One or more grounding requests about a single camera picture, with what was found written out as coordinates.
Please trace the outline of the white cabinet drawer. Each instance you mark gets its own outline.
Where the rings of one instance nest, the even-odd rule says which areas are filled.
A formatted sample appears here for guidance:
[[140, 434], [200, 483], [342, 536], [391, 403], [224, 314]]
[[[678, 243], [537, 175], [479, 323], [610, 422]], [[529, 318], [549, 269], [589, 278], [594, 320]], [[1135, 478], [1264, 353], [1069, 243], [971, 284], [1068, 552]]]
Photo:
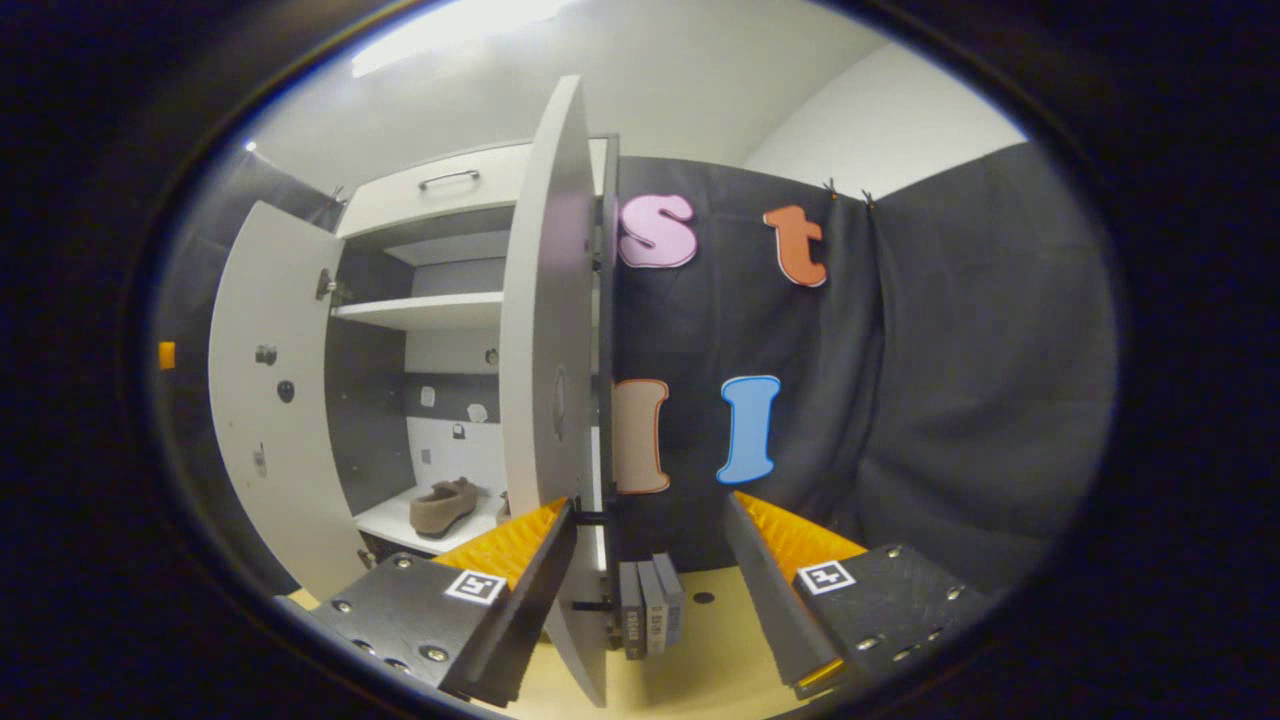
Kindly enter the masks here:
[[[547, 242], [566, 231], [582, 247], [599, 225], [616, 183], [611, 178], [618, 135], [589, 138], [589, 159], [543, 152], [532, 142], [498, 143], [435, 158], [360, 186], [335, 236], [361, 249], [389, 249], [490, 231], [511, 231], [518, 243]], [[479, 181], [417, 183], [477, 169]]]

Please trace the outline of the grey upright book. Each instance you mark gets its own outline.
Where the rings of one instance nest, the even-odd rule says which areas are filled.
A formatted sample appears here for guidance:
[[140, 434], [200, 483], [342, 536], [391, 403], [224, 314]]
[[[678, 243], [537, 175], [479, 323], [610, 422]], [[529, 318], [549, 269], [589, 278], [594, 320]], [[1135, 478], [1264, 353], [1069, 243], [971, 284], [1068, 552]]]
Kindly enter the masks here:
[[637, 564], [637, 577], [645, 611], [646, 656], [654, 657], [666, 651], [668, 603], [657, 566], [652, 560]]
[[652, 556], [655, 571], [664, 593], [666, 618], [666, 648], [676, 646], [684, 635], [684, 621], [686, 615], [686, 594], [684, 583], [676, 570], [669, 553], [660, 552]]
[[639, 661], [646, 657], [646, 619], [637, 564], [622, 561], [620, 580], [620, 634], [625, 657]]

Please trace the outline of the white cabinet door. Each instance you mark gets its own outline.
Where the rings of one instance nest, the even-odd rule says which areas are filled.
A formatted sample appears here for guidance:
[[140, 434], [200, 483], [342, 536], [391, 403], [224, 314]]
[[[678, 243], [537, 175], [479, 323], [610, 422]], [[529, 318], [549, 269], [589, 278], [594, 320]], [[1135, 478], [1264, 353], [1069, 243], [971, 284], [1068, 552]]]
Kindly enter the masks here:
[[532, 138], [509, 228], [499, 401], [511, 507], [593, 512], [593, 240], [596, 191], [584, 86], [558, 79]]
[[232, 487], [260, 538], [315, 600], [365, 574], [326, 416], [325, 343], [342, 245], [256, 202], [230, 247], [212, 310], [212, 424]]

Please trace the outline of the white cabinet shelf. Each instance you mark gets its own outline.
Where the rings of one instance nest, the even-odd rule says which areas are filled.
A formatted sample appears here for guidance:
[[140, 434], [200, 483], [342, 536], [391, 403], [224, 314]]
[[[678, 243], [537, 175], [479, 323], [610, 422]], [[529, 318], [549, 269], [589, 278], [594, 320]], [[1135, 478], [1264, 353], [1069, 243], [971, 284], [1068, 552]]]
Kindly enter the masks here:
[[451, 293], [348, 304], [330, 316], [393, 331], [457, 331], [497, 328], [502, 292]]

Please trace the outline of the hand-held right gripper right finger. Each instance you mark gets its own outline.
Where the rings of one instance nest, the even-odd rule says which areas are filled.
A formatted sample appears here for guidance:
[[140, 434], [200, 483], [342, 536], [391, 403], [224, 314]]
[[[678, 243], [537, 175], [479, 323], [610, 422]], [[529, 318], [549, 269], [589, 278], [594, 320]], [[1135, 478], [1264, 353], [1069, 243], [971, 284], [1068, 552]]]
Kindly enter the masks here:
[[780, 678], [799, 700], [918, 667], [995, 598], [906, 544], [865, 548], [735, 491], [724, 533]]

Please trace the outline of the grey white shoe cabinet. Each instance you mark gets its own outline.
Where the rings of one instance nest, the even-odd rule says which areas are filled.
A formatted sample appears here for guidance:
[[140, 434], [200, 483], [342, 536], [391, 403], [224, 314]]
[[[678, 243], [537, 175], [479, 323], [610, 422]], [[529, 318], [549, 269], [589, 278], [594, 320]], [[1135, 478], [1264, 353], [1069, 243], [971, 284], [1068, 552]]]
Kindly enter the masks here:
[[[503, 293], [509, 231], [389, 249], [340, 242], [337, 279], [353, 293], [344, 305]], [[435, 556], [497, 527], [500, 492], [508, 491], [499, 347], [499, 327], [404, 332], [329, 318], [326, 416], [335, 468], [355, 525], [375, 555]], [[460, 477], [477, 487], [475, 511], [440, 539], [417, 536], [410, 501]]]

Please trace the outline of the black backdrop cloth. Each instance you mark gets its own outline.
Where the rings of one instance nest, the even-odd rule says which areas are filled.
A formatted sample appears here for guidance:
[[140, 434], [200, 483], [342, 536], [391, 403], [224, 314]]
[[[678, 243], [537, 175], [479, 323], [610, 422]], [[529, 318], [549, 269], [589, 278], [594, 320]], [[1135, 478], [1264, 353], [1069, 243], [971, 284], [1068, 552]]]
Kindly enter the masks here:
[[[591, 242], [591, 442], [616, 556], [728, 566], [722, 507], [740, 489], [984, 591], [1039, 562], [1094, 475], [1117, 332], [1105, 234], [1036, 145], [874, 209], [703, 161], [622, 156], [611, 178]], [[301, 585], [236, 496], [209, 392], [215, 296], [256, 202], [335, 237], [346, 209], [238, 152], [175, 228], [143, 355], [186, 493], [282, 593]], [[160, 341], [177, 343], [172, 372]]]

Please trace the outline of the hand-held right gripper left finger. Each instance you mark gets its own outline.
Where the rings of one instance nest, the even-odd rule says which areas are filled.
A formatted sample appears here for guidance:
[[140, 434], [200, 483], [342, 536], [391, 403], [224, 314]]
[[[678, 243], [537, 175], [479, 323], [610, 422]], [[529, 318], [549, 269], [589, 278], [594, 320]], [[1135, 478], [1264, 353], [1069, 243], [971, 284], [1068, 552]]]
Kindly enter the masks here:
[[448, 553], [393, 553], [311, 609], [280, 612], [361, 673], [458, 705], [518, 698], [577, 543], [576, 502], [558, 498]]

